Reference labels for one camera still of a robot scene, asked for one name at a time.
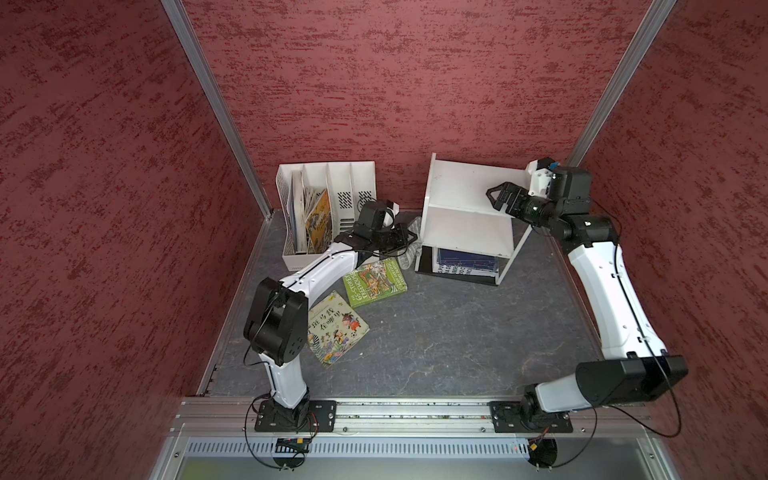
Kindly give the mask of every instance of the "book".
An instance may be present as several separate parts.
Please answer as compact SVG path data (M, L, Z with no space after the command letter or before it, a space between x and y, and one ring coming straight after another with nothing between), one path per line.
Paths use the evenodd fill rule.
M306 228L304 220L304 179L301 170L291 172L291 188L293 189L293 223L295 237L294 251L306 253Z
M332 365L368 330L368 324L334 290L310 310L306 342L322 364Z
M488 270L498 272L498 257L478 253L438 249L437 263L444 266L459 266L470 270Z
M475 270L472 268L467 268L465 266L449 266L449 265L438 265L437 270L434 270L435 273L450 273L453 275L479 275L479 276L496 276L497 272L492 272L490 270Z
M444 249L433 248L432 249L432 272L434 273L450 273L452 275L476 275L476 276L491 276L496 277L498 274L498 258L489 257L495 260L495 268L488 269L482 264L481 268L476 268L477 265L472 261L466 263L462 262L449 262L447 264L441 263L440 255Z
M347 273L344 276L344 287L353 308L389 298L408 289L394 258L369 263Z
M328 190L323 190L306 217L307 253L322 253L331 244L331 200Z

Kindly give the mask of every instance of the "metal frame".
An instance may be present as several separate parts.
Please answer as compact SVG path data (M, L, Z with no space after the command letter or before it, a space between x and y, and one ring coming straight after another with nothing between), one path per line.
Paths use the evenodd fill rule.
M261 229L259 229L259 235L256 238L256 243L253 244L253 249L250 251L250 257L248 263L246 263L243 276L240 278L240 283L237 285L237 291L230 304L230 309L227 311L227 318L224 319L224 324L221 326L219 337L216 340L213 352L208 359L208 365L205 367L203 378L200 380L200 385L197 387L197 394L204 396L209 393L208 386L214 381L217 366L221 363L221 359L224 356L224 352L227 350L227 342L232 335L232 330L237 325L238 318L247 314L250 303L253 302L253 293L256 291L256 282L258 278L254 275L256 271L256 265L261 255L261 248L266 241L266 236L269 233L272 218L264 218L264 222L261 223Z
M318 439L333 442L354 436L361 441L377 438L447 439L466 445L487 441L524 439L535 434L495 433L488 402L491 397L455 398L336 398L336 427L334 432L320 433ZM176 478L190 446L200 439L240 442L243 439L245 411L252 399L247 397L190 397L181 402L170 429L163 455L155 466L153 480ZM639 419L649 420L644 406L627 407ZM554 438L586 439L592 433L594 413L583 410L571 413L574 432L552 434ZM284 435L295 435L285 432ZM273 432L249 432L252 442L263 443L281 436ZM643 427L614 409L598 409L598 430L595 437L637 439L644 462L653 478L676 480L677 474L669 456L657 438ZM510 458L518 457L515 453Z
M634 72L645 56L645 52L648 51L650 44L656 38L659 30L661 30L664 21L667 20L675 1L653 0L650 4L648 11L640 22L640 26L637 27L637 31L634 33L634 37L629 42L624 56L621 57L619 65L616 67L611 80L600 97L597 107L594 108L592 116L584 127L584 131L581 132L581 136L571 154L568 155L565 163L569 167L578 167L584 160L584 156L608 119L608 115L611 114L621 94L624 93L624 89L634 76Z
M655 480L680 480L662 439L649 436L644 439L637 439L637 444L640 446L643 462L652 478Z
M240 169L243 171L243 176L245 176L248 182L253 197L256 198L256 202L259 204L261 213L265 219L271 218L273 208L270 199L266 196L264 186L261 184L256 169L250 161L243 138L237 131L237 126L227 108L224 97L221 95L221 90L219 90L219 85L216 83L214 73L210 70L210 66L205 59L203 48L197 40L184 5L182 5L181 0L161 1L170 19L170 23L174 26L176 36L179 38L184 52L187 53L187 58L189 58L192 64L197 80L200 81L200 85L203 87L203 91L210 102L210 107L213 108L219 125L221 125L221 130L224 132L224 136L227 137L232 153L234 153L237 163L240 164Z
M537 434L495 433L488 402L518 401L520 397L339 397L336 400L334 432L321 436L360 435L365 437L510 437ZM251 397L189 397L181 402L169 436L241 436L245 412ZM645 406L626 410L641 420L650 420ZM598 409L596 437L646 438L645 429L615 409ZM571 413L574 432L552 434L555 438L581 438L591 434L591 409ZM249 437L275 436L273 432L249 432Z

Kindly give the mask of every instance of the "red textured wall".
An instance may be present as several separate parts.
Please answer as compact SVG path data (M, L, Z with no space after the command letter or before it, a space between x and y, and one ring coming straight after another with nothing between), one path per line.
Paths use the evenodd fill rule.
M144 478L257 207L160 2L3 2L0 59L0 477Z
M377 163L424 202L429 158L564 160L648 0L186 0L271 201L277 165Z
M584 162L690 367L669 442L684 478L768 477L767 78L768 3L678 0Z

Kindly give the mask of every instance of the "perforated metal panel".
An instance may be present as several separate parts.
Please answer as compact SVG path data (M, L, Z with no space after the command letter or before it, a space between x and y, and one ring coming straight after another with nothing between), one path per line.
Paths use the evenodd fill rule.
M258 456L293 456L275 449L275 438L249 439ZM244 439L194 438L187 448L193 457L250 456ZM317 438L310 445L312 457L324 458L528 458L525 439L420 439L420 438Z

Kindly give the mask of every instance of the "blue book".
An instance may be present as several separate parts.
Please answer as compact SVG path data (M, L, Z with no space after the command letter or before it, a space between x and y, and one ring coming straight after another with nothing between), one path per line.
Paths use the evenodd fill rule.
M438 249L439 265L458 266L472 270L498 271L498 257L478 253L459 252L457 250Z

